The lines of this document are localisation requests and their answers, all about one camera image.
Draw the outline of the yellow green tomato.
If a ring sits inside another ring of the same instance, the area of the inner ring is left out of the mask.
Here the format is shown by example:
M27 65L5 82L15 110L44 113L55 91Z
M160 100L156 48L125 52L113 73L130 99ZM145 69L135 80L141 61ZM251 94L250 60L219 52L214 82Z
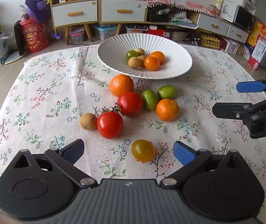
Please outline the yellow green tomato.
M156 150L154 146L146 140L137 140L131 147L132 155L139 162L150 162L155 154Z

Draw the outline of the black stand panel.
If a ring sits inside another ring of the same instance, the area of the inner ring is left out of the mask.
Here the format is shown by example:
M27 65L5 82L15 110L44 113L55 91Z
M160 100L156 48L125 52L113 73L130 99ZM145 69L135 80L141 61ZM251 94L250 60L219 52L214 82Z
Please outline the black stand panel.
M17 22L15 22L14 24L14 35L15 35L15 39L16 39L16 46L18 49L18 53L20 56L22 56L25 52L25 48L26 48L26 42L25 42L25 38L23 35L23 30L22 27L20 25L20 20L18 20Z

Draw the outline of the small green fruit in plate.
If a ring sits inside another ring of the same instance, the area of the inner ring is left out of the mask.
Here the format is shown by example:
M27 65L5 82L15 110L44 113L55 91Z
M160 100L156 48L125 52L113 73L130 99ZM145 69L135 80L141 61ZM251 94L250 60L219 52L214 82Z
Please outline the small green fruit in plate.
M138 53L135 50L130 50L126 54L126 59L129 60L132 57L137 57Z

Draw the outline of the clear storage bin blue lid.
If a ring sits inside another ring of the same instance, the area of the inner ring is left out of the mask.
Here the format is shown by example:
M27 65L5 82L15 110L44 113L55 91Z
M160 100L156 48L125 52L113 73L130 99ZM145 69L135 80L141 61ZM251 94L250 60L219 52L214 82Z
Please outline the clear storage bin blue lid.
M105 26L102 26L101 24L94 24L93 28L95 30L96 37L104 41L115 35L117 26L115 24L108 24Z

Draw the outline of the brown longan fruit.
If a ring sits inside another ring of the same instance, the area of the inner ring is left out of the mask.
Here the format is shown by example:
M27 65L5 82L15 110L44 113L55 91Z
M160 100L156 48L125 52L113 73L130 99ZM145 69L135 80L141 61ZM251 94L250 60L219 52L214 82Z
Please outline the brown longan fruit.
M86 113L80 117L79 124L85 130L95 130L97 128L97 119L94 114Z

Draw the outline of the orange tomato front in plate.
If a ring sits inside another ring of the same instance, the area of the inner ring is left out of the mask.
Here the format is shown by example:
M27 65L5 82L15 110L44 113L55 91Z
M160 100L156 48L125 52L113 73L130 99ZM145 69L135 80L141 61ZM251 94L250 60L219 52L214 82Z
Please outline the orange tomato front in plate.
M155 57L149 56L144 60L144 67L150 71L156 71L160 67L160 62Z

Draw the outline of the small mandarin orange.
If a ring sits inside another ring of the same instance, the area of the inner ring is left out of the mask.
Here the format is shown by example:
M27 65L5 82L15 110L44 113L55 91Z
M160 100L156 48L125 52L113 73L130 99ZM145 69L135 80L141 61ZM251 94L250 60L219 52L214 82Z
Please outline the small mandarin orange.
M176 120L179 114L179 106L176 101L172 99L162 99L156 106L157 116L166 122Z

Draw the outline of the round green fruit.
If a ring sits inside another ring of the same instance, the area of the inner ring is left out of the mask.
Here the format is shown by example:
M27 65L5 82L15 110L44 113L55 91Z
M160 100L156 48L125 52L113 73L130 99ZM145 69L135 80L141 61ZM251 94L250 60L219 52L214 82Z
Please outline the round green fruit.
M157 95L160 99L174 99L177 95L177 90L170 85L165 85L157 90Z

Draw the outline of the red snack bucket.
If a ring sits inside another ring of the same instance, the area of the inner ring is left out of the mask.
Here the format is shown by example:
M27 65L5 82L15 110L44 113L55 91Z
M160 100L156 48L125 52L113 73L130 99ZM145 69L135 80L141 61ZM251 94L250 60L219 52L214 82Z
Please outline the red snack bucket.
M19 22L26 47L29 53L37 53L47 48L50 40L47 35L46 23L38 23L34 17Z

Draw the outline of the orange tomato back in plate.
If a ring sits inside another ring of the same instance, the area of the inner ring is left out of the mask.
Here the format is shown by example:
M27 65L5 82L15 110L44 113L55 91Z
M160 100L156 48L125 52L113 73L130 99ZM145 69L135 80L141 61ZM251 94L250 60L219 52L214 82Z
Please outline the orange tomato back in plate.
M156 58L159 61L160 65L164 64L164 62L166 61L164 53L160 51L155 51L151 53L150 56Z

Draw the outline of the orange tomato in plate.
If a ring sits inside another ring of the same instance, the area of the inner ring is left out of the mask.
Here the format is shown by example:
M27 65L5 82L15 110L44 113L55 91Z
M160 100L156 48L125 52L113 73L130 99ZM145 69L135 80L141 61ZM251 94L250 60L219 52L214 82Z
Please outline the orange tomato in plate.
M160 62L155 57L149 56L144 60L144 67L150 71L156 71L160 67Z
M155 51L151 53L150 56L156 58L159 61L160 65L164 64L164 62L166 61L164 53L160 51Z

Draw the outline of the red box under bench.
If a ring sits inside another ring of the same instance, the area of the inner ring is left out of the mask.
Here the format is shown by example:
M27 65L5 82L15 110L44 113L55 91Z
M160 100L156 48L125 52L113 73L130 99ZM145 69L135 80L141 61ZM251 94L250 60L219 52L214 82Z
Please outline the red box under bench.
M171 37L171 33L169 31L166 31L164 29L148 29L146 32L146 34L151 34L151 35L156 35L156 36L161 36L163 38L168 38L170 39Z

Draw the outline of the large orange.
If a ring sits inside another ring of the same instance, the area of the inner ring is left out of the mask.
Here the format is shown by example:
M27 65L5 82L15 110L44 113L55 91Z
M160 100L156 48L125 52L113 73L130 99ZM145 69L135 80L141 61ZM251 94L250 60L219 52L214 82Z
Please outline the large orange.
M134 91L134 82L129 76L119 74L110 80L109 90L112 95L118 97L122 93Z

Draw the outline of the purple plush toy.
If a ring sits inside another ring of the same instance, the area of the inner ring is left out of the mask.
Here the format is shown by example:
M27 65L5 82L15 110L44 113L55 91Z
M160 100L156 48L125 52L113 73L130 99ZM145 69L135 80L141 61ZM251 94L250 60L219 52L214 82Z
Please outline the purple plush toy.
M50 2L48 0L25 0L27 14L38 23L46 23L51 18Z

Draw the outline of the oblong green fruit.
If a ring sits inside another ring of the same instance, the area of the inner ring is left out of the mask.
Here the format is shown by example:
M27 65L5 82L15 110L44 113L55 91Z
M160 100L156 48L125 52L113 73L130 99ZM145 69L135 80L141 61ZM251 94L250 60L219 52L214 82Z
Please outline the oblong green fruit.
M159 97L152 90L145 90L142 93L144 108L148 111L153 111L159 102Z

